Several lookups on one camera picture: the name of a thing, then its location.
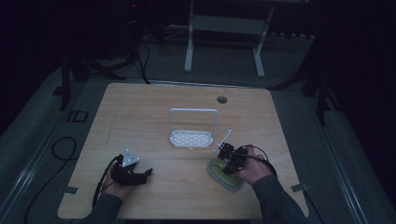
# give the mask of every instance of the white dish rack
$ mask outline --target white dish rack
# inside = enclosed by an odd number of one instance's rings
[[[194,131],[194,130],[177,130],[174,128],[174,113],[213,113],[212,130],[208,131]],[[216,109],[204,108],[172,108],[169,111],[170,123],[170,141],[175,147],[209,147],[213,143],[215,136],[217,120],[219,113]]]

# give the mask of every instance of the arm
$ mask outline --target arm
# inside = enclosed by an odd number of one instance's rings
[[[249,147],[247,153],[264,159],[263,155],[254,153],[253,147]],[[245,168],[237,175],[253,187],[260,202],[263,223],[307,223],[297,202],[283,190],[277,177],[264,163],[247,159]]]
[[[123,201],[132,193],[134,186],[121,187],[114,182],[111,178],[111,170],[113,170],[114,165],[115,163],[108,169],[106,180],[102,185],[102,194],[96,206],[78,224],[110,224],[115,222]]]
[[[263,177],[251,187],[260,202],[263,223],[307,223],[303,211],[283,190],[276,176]]]
[[[122,200],[112,194],[102,194],[91,213],[78,224],[114,223],[122,206]]]

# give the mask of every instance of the metal stand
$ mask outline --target metal stand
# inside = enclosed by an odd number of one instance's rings
[[[262,45],[267,36],[269,24],[274,14],[274,7],[270,7],[268,16],[265,21],[214,17],[205,15],[194,15],[194,2],[190,2],[190,19],[189,19],[189,43],[187,46],[186,62],[184,71],[190,72],[192,68],[193,43],[192,35],[194,30],[206,30],[214,32],[238,33],[247,35],[259,35],[260,41],[256,48],[253,49],[254,62],[256,64],[257,76],[264,77],[262,67]]]
[[[58,87],[53,93],[54,95],[62,96],[61,110],[65,110],[70,101],[70,70],[73,71],[73,75],[77,81],[85,82],[88,80],[89,76],[86,73],[82,62],[88,64],[107,77],[118,80],[125,79],[125,77],[120,77],[112,73],[109,69],[103,67],[101,64],[88,58],[84,54],[76,53],[72,56],[66,56],[62,60],[62,87]]]

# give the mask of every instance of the wooden table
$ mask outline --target wooden table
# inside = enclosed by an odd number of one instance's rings
[[[225,96],[227,103],[220,104],[218,96]],[[219,111],[210,147],[188,149],[171,144],[169,110],[174,107]],[[269,91],[141,84],[107,87],[69,183],[79,192],[64,195],[59,216],[87,216],[106,166],[129,148],[140,157],[135,172],[154,170],[148,183],[138,186],[124,202],[119,218],[261,218],[251,186],[244,184],[239,191],[231,192],[206,172],[208,163],[217,156],[213,149],[228,129],[233,130],[228,143],[235,147],[253,144],[266,151],[285,191],[308,216],[304,195],[290,188],[299,180]]]

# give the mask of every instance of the small white object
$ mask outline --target small white object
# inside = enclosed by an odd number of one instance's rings
[[[137,163],[139,161],[139,158],[133,154],[129,148],[125,149],[125,155],[122,160],[122,167],[127,167],[129,165],[132,165],[134,163]]]
[[[218,151],[219,151],[219,147],[221,147],[221,145],[225,142],[225,140],[228,138],[228,136],[230,135],[230,133],[231,133],[232,131],[233,131],[233,130],[231,130],[231,129],[228,130],[228,132],[227,132],[227,134],[225,135],[225,137],[223,138],[223,140],[221,140],[221,142],[218,143],[218,147],[215,148],[215,149],[213,149],[214,152],[218,152]]]

